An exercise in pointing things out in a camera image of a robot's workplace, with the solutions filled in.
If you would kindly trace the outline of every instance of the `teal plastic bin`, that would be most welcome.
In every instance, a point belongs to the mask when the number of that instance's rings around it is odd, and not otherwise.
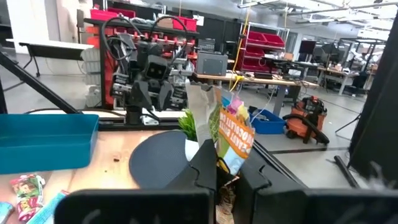
[[[0,174],[87,166],[98,120],[93,114],[0,114]]]

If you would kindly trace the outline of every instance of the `green plant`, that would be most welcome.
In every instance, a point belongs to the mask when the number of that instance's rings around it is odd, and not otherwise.
[[[191,141],[198,141],[197,131],[195,129],[195,120],[190,110],[185,111],[185,117],[179,118],[178,123],[182,131],[187,135],[187,139]]]

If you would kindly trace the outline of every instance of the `orange shop vacuum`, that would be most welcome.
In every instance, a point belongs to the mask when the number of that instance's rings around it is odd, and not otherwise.
[[[282,118],[286,121],[286,136],[290,139],[299,136],[303,138],[304,144],[307,144],[310,138],[314,138],[317,143],[329,144],[328,137],[322,133],[327,112],[322,100],[317,97],[303,98],[292,106],[291,114]]]

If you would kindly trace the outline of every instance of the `gray floor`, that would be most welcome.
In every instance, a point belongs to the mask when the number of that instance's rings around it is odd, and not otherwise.
[[[18,55],[17,59],[21,65],[24,65],[29,57],[27,55]],[[38,63],[42,74],[39,78],[41,82],[74,107],[84,107],[85,94],[88,90],[83,82],[83,75],[79,75],[80,71],[76,61],[38,58]],[[30,64],[27,70],[31,74],[35,74],[34,64]],[[2,67],[0,67],[0,79],[3,88],[19,82],[17,77]],[[322,88],[302,90],[300,96],[306,95],[319,97],[324,101],[328,109],[328,115],[323,125],[323,132],[330,138],[330,144],[327,147],[315,142],[304,144],[301,139],[287,139],[283,134],[258,134],[256,139],[309,187],[348,188],[349,185],[339,169],[330,161],[333,160],[335,155],[341,156],[346,161],[348,160],[346,148],[349,146],[349,139],[356,123],[343,129],[339,133],[342,137],[337,136],[335,131],[357,117],[362,110],[365,98],[338,96],[335,92],[330,91],[327,93]],[[10,113],[23,113],[33,109],[55,107],[55,105],[27,85],[21,85],[7,91],[5,96]],[[252,105],[263,108],[268,101],[267,96],[263,93],[256,93],[255,88],[245,88],[241,90],[239,96],[244,100],[246,106]],[[282,108],[280,115],[289,114],[290,106],[287,103]],[[266,108],[272,111],[273,107],[274,99],[271,100]],[[322,149],[324,151],[309,152],[312,149]],[[361,185],[365,185],[358,176],[357,178]]]

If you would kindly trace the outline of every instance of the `gray box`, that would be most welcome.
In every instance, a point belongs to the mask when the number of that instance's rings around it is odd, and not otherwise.
[[[197,74],[225,76],[228,56],[211,52],[199,52]]]

